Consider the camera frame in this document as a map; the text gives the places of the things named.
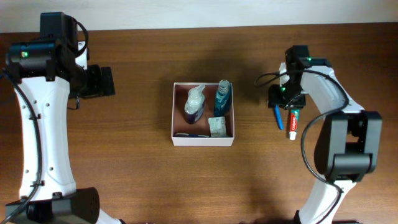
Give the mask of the red green toothpaste tube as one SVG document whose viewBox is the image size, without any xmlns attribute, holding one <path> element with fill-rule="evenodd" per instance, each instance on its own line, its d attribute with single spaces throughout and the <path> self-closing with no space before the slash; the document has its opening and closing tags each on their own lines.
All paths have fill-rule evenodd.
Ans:
<svg viewBox="0 0 398 224">
<path fill-rule="evenodd" d="M 297 136 L 297 127 L 299 120 L 300 110 L 290 110 L 290 125 L 289 125 L 289 139 L 294 141 Z"/>
</svg>

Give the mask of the blue disposable razor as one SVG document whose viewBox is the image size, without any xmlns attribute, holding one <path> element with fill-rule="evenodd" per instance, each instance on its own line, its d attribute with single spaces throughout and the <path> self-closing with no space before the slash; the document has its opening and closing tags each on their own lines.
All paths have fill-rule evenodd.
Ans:
<svg viewBox="0 0 398 224">
<path fill-rule="evenodd" d="M 283 124 L 283 120 L 282 120 L 280 109 L 279 109 L 278 105 L 275 105 L 274 113 L 275 113 L 275 118 L 276 118 L 276 122 L 277 122 L 278 128 L 280 130 L 283 130 L 284 129 L 284 124 Z"/>
</svg>

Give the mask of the teal mouthwash bottle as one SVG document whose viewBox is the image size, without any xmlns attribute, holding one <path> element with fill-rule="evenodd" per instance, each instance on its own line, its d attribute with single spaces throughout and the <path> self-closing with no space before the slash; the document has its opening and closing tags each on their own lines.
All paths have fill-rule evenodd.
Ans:
<svg viewBox="0 0 398 224">
<path fill-rule="evenodd" d="M 227 80 L 221 80 L 216 91 L 214 116 L 223 116 L 229 109 L 229 97 L 231 95 L 231 84 Z"/>
</svg>

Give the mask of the green white soap bar box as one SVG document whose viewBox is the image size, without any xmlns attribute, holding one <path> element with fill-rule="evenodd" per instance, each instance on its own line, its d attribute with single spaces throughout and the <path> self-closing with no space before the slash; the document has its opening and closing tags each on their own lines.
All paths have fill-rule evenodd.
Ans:
<svg viewBox="0 0 398 224">
<path fill-rule="evenodd" d="M 226 120 L 224 116 L 208 118 L 210 136 L 212 138 L 226 138 Z"/>
</svg>

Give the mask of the clear hand soap pump bottle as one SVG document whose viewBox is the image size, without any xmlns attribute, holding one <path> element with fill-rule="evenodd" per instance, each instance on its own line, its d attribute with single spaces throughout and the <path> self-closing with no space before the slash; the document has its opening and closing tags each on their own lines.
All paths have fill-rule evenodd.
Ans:
<svg viewBox="0 0 398 224">
<path fill-rule="evenodd" d="M 185 103 L 185 120 L 188 124 L 196 123 L 204 113 L 205 96 L 203 90 L 205 85 L 201 84 L 188 92 L 188 99 Z"/>
</svg>

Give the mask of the blue white toothbrush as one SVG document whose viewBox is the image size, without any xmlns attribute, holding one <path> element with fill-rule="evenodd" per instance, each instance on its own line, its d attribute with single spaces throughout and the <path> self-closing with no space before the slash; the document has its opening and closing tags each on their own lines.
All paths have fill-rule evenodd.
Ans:
<svg viewBox="0 0 398 224">
<path fill-rule="evenodd" d="M 174 138 L 210 138 L 208 135 L 204 134 L 188 134 L 188 133 L 175 133 Z"/>
</svg>

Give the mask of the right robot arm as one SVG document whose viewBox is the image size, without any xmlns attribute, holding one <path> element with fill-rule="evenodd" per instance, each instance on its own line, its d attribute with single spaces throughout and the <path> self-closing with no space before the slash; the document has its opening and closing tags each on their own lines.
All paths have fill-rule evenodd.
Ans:
<svg viewBox="0 0 398 224">
<path fill-rule="evenodd" d="M 305 166 L 316 178 L 294 223 L 332 223 L 347 193 L 377 165 L 382 117 L 367 111 L 341 86 L 331 63 L 310 56 L 306 45 L 285 51 L 285 62 L 269 87 L 268 106 L 292 113 L 309 96 L 320 114 L 304 128 L 300 150 Z"/>
</svg>

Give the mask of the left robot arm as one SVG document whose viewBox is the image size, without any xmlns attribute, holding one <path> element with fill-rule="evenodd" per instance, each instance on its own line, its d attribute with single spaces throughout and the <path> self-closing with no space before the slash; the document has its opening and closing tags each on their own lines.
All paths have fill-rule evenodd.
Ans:
<svg viewBox="0 0 398 224">
<path fill-rule="evenodd" d="M 24 163 L 19 199 L 5 223 L 117 223 L 98 191 L 78 189 L 68 153 L 68 101 L 115 94 L 109 67 L 88 65 L 83 25 L 62 12 L 40 16 L 39 38 L 12 44 L 2 74 L 12 83 L 22 120 Z"/>
</svg>

